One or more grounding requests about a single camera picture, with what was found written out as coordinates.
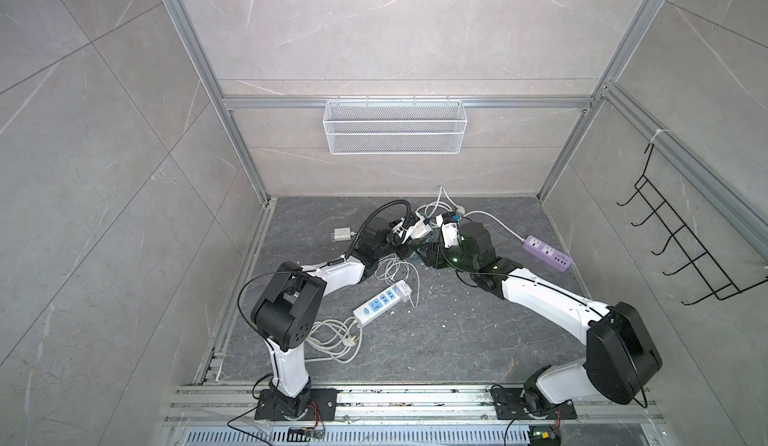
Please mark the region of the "white blue power strip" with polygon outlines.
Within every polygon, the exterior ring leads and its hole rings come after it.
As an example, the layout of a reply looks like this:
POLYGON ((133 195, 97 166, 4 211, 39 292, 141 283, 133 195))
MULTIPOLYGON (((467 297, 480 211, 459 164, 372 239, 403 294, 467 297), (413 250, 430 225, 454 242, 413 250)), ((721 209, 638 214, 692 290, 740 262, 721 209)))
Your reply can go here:
POLYGON ((398 291, 393 287, 394 284, 388 286, 353 311, 353 316, 358 321, 360 327, 366 326, 398 303, 404 302, 398 291))

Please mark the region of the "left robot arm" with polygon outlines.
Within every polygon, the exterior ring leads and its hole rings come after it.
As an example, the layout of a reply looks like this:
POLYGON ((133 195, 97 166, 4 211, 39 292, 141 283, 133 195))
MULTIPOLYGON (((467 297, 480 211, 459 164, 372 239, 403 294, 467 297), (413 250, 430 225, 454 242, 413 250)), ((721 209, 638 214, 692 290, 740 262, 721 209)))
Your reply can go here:
POLYGON ((368 215, 343 255, 318 265, 279 265, 245 320, 269 350, 270 392, 283 416, 300 418, 309 407, 304 342, 324 296, 365 281, 389 254, 409 254, 426 230, 426 218, 409 201, 396 199, 368 215))

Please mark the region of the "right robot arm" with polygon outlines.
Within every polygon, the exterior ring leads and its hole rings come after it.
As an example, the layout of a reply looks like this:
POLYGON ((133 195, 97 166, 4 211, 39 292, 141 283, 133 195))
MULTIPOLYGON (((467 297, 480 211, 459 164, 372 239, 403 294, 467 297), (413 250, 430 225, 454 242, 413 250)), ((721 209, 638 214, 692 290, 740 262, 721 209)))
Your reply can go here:
POLYGON ((542 416, 569 400, 596 395, 621 405, 647 404, 644 388, 663 360, 632 305, 608 305, 542 279, 498 255, 478 222, 444 223, 415 234, 412 246, 426 265, 468 275, 471 286, 532 310, 584 345, 582 358, 544 366, 526 380, 521 398, 529 414, 542 416))

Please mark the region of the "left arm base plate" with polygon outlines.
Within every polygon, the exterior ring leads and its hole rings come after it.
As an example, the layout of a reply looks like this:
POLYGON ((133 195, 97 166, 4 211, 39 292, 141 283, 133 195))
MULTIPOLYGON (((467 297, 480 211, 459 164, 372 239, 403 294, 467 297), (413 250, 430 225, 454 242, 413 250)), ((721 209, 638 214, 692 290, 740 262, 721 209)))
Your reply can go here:
POLYGON ((291 398, 278 390, 264 390, 259 394, 254 418, 314 421, 319 416, 322 421, 331 421, 335 418, 338 394, 339 390, 333 388, 312 388, 291 398))

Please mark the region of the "white square charger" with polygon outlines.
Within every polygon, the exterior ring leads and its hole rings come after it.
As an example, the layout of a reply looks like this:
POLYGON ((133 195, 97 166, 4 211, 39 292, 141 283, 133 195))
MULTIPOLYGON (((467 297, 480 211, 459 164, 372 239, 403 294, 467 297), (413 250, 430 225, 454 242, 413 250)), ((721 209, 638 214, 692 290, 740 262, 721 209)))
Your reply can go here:
POLYGON ((430 234, 431 230, 429 222, 418 221, 408 229, 408 238, 413 240, 424 238, 430 234))

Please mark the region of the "white charger adapter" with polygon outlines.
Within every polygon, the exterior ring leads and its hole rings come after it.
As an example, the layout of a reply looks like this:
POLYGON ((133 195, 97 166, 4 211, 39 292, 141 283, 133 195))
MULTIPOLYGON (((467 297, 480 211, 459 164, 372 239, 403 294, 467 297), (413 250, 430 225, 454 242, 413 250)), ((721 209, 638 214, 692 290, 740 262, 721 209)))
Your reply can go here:
POLYGON ((412 288, 406 281, 399 280, 393 285, 393 287, 398 291, 398 294, 403 298, 404 301, 412 301, 412 288))

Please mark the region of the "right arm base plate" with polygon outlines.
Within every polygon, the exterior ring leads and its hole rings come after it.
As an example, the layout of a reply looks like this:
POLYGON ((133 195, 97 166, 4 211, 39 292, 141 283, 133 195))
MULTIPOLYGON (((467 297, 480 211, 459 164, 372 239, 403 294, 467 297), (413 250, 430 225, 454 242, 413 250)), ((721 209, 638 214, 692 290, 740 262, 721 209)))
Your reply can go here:
POLYGON ((538 419, 575 420, 577 413, 571 400, 552 403, 533 388, 492 385, 489 389, 499 420, 538 419))

